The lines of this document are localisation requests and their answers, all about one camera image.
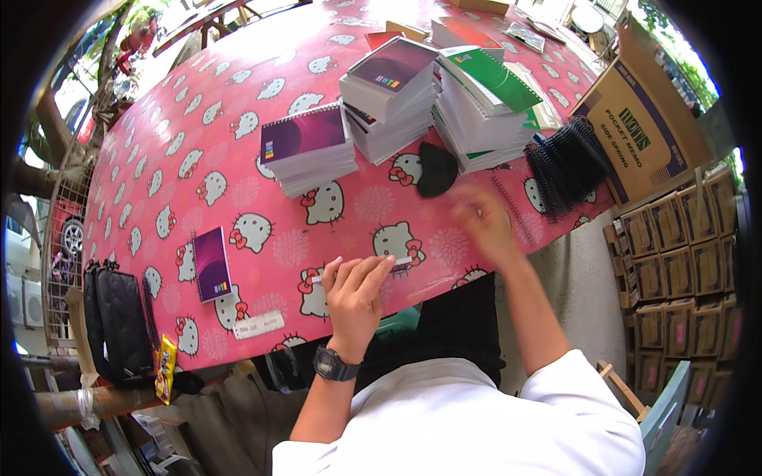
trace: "white sticker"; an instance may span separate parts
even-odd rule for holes
[[[242,319],[233,325],[233,334],[236,340],[248,339],[267,332],[277,331],[286,327],[280,311],[270,311],[251,319]]]

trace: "hand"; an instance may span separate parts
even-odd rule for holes
[[[343,263],[338,257],[325,266],[322,283],[334,335],[328,342],[344,363],[363,361],[381,322],[381,283],[394,266],[394,256],[372,256]]]
[[[462,185],[453,192],[458,199],[453,217],[485,258],[504,268],[517,254],[520,256],[511,218],[495,195],[473,185]]]

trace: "hello kitty print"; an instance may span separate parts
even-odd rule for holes
[[[414,26],[428,29],[431,18],[459,15],[501,44],[506,61],[533,71],[561,117],[596,79],[563,45],[548,40],[539,55],[504,35],[501,30],[519,20],[513,7],[499,17],[446,2],[415,5]],[[94,259],[113,256],[122,271],[147,279],[157,330],[178,345],[182,369],[329,335],[325,290],[313,278],[337,256],[411,259],[381,287],[387,314],[492,271],[450,218],[451,194],[418,195],[419,144],[442,145],[433,130],[378,167],[358,154],[358,172],[294,200],[261,159],[261,125],[336,101],[338,79],[369,51],[364,34],[384,30],[380,15],[382,7],[368,0],[331,0],[242,28],[178,65],[104,137],[83,250]],[[459,184],[504,200],[525,253],[612,204],[601,187],[567,219],[550,223],[522,158],[459,176]],[[217,226],[224,231],[232,292],[201,305],[192,238]],[[236,322],[269,311],[280,313],[285,328],[235,339]]]

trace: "air conditioner unit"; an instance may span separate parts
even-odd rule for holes
[[[8,307],[11,309],[11,322],[24,325],[24,295],[21,291],[21,278],[14,276],[5,268],[5,282],[8,284]]]
[[[43,326],[42,286],[34,281],[24,281],[24,301],[27,303],[27,325]]]

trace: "snack packet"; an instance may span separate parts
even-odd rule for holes
[[[169,395],[172,391],[174,379],[174,362],[178,357],[178,347],[174,345],[166,334],[162,335],[162,348],[158,351],[158,371],[156,372],[156,396],[159,400],[169,405]]]

